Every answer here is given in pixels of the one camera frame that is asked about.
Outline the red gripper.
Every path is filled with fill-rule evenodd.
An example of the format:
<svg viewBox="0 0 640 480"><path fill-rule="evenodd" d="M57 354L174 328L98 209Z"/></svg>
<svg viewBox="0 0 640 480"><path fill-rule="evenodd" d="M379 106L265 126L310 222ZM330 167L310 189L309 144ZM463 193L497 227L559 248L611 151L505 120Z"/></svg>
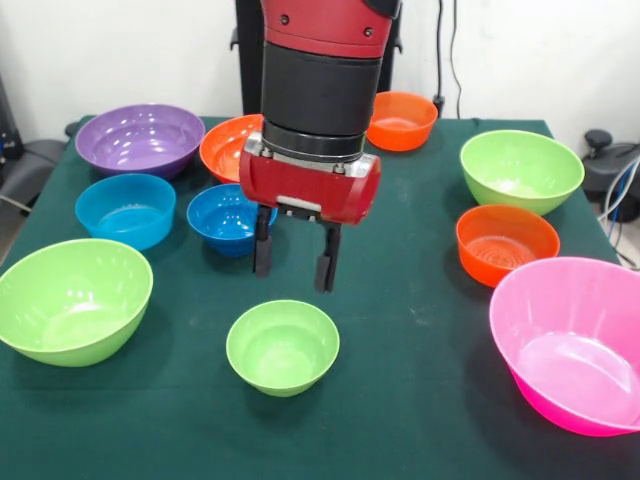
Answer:
<svg viewBox="0 0 640 480"><path fill-rule="evenodd" d="M348 164L344 174L338 174L243 151L239 177L245 196L259 203L254 230L255 275L268 276L271 271L271 207L297 207L325 220L320 222L325 247L317 259L314 286L318 292L331 292L341 243L340 224L357 225L367 216L380 182L380 159L366 154Z"/></svg>

